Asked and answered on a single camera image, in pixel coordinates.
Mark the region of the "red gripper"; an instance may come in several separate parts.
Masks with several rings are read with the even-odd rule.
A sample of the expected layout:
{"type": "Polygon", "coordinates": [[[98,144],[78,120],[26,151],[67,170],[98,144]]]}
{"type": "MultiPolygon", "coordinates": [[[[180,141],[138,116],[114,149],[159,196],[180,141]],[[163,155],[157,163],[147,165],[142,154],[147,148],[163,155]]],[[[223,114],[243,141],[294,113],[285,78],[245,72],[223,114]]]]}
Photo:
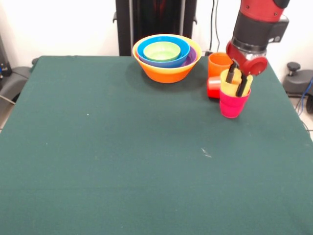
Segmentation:
{"type": "Polygon", "coordinates": [[[226,46],[227,55],[233,60],[226,76],[226,83],[231,84],[235,71],[238,68],[241,74],[241,82],[238,85],[236,96],[243,97],[248,94],[248,78],[247,75],[259,75],[268,65],[266,55],[264,53],[246,52],[235,47],[231,42],[226,46]]]}

